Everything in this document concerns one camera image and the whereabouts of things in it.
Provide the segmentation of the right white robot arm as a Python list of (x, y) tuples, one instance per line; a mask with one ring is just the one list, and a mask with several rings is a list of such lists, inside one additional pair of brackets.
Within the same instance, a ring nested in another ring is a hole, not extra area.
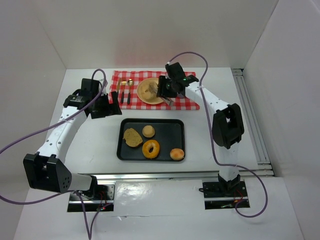
[(157, 96), (166, 102), (179, 94), (193, 100), (198, 105), (203, 102), (208, 120), (213, 157), (219, 166), (218, 182), (223, 193), (235, 190), (240, 182), (238, 170), (238, 150), (244, 124), (238, 104), (229, 104), (199, 83), (194, 75), (170, 79), (161, 75), (155, 88)]

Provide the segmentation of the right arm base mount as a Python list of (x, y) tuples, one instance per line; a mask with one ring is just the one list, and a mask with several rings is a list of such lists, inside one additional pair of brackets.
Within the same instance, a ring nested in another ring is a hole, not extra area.
[(234, 209), (236, 204), (238, 208), (250, 208), (244, 181), (228, 192), (224, 192), (217, 181), (203, 182), (198, 191), (203, 194), (205, 210)]

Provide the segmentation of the pale bagel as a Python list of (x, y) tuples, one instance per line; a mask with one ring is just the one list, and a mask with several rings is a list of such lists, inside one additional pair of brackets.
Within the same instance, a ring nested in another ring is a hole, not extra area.
[(154, 99), (157, 98), (154, 93), (149, 91), (149, 85), (152, 83), (154, 82), (147, 83), (141, 87), (141, 96), (146, 101), (153, 101)]

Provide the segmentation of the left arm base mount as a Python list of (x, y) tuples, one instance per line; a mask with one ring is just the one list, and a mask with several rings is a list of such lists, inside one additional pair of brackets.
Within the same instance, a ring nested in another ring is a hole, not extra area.
[[(107, 182), (105, 184), (100, 184), (93, 194), (80, 191), (85, 211), (90, 213), (96, 212), (97, 210), (100, 210), (101, 212), (113, 212), (115, 190), (115, 183)], [(75, 193), (71, 193), (69, 195), (67, 212), (79, 213), (82, 211), (83, 208), (80, 197)]]

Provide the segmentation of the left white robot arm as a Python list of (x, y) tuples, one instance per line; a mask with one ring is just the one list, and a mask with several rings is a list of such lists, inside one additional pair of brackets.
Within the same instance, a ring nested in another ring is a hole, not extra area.
[(29, 186), (54, 193), (82, 191), (93, 196), (98, 193), (98, 180), (93, 175), (71, 173), (65, 166), (66, 155), (81, 125), (92, 119), (121, 115), (117, 92), (101, 95), (86, 110), (92, 98), (88, 95), (69, 95), (63, 104), (59, 125), (54, 127), (45, 143), (34, 154), (26, 154), (23, 166)]

